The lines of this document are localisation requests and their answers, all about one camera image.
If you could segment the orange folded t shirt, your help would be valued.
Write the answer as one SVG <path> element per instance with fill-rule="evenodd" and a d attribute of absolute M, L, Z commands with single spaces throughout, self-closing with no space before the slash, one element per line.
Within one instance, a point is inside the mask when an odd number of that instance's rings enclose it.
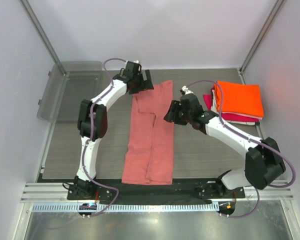
<path fill-rule="evenodd" d="M 260 87 L 225 81 L 217 81 L 213 87 L 221 91 L 219 112 L 262 119 L 264 109 Z"/>

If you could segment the white folded t shirt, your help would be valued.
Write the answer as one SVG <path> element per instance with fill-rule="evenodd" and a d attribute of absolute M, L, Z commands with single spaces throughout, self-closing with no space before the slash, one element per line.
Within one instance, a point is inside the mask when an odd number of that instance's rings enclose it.
<path fill-rule="evenodd" d="M 220 105 L 222 100 L 222 94 L 219 88 L 215 89 L 214 87 L 211 89 L 211 97 L 212 97 L 212 107 L 211 110 L 218 113 L 220 111 Z"/>

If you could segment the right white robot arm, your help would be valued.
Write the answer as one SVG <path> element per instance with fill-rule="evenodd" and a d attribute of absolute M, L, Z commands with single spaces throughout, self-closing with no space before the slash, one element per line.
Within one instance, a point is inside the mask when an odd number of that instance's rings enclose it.
<path fill-rule="evenodd" d="M 274 139 L 260 139 L 227 124 L 217 113 L 203 110 L 193 93 L 172 100 L 164 120 L 182 126 L 190 124 L 193 129 L 223 142 L 244 158 L 243 168 L 228 170 L 216 178 L 215 191 L 221 198 L 241 187 L 263 190 L 286 171 Z"/>

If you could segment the salmon pink t shirt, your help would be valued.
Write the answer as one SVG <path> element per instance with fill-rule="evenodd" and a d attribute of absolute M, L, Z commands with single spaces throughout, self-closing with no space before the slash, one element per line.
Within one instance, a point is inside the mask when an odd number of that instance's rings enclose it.
<path fill-rule="evenodd" d="M 132 98 L 129 141 L 121 181 L 132 185 L 170 185 L 174 172 L 174 124 L 164 120 L 173 100 L 173 81 Z"/>

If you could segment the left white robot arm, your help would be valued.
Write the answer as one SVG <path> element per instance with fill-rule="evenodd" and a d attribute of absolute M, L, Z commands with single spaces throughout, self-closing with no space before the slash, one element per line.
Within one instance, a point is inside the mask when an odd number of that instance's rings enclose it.
<path fill-rule="evenodd" d="M 80 103 L 77 128 L 81 137 L 80 164 L 68 193 L 76 199 L 92 199 L 100 184 L 96 184 L 96 163 L 101 140 L 108 130 L 108 110 L 126 94 L 153 90 L 150 71 L 143 77 L 138 60 L 122 60 L 125 66 L 110 79 L 109 85 L 92 99 Z"/>

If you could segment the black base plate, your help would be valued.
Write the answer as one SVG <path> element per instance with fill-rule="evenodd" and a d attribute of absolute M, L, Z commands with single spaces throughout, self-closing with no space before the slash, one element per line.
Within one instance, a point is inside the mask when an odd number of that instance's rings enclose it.
<path fill-rule="evenodd" d="M 94 201 L 107 205 L 176 205 L 204 204 L 211 199 L 244 199 L 243 187 L 227 190 L 215 178 L 174 178 L 171 185 L 124 184 L 121 179 L 97 179 L 107 189 L 88 181 L 74 178 L 69 185 L 70 201 Z"/>

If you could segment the magenta folded t shirt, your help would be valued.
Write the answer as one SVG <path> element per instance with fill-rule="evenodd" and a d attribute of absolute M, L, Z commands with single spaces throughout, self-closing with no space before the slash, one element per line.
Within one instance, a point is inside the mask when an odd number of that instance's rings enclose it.
<path fill-rule="evenodd" d="M 212 110 L 213 107 L 213 98 L 210 94 L 203 95 L 203 101 L 209 111 Z M 222 113 L 222 118 L 233 124 L 241 124 L 241 125 L 249 125 L 249 126 L 256 126 L 259 125 L 259 120 L 257 118 L 241 116 L 233 113 Z"/>

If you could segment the clear grey plastic bin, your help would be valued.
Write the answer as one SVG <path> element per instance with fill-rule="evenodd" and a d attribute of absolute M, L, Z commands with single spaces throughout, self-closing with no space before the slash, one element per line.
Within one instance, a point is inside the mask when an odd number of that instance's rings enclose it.
<path fill-rule="evenodd" d="M 52 122 L 78 121 L 82 100 L 97 95 L 102 63 L 100 61 L 62 61 L 49 72 L 49 79 L 39 102 L 37 117 Z"/>

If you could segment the aluminium frame rail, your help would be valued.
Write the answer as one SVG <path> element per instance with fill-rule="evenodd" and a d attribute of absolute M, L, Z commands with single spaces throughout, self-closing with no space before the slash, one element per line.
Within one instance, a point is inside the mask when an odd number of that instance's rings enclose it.
<path fill-rule="evenodd" d="M 293 200 L 290 188 L 266 187 L 259 190 L 261 201 Z M 68 191 L 59 182 L 26 183 L 21 194 L 21 203 L 65 203 Z"/>

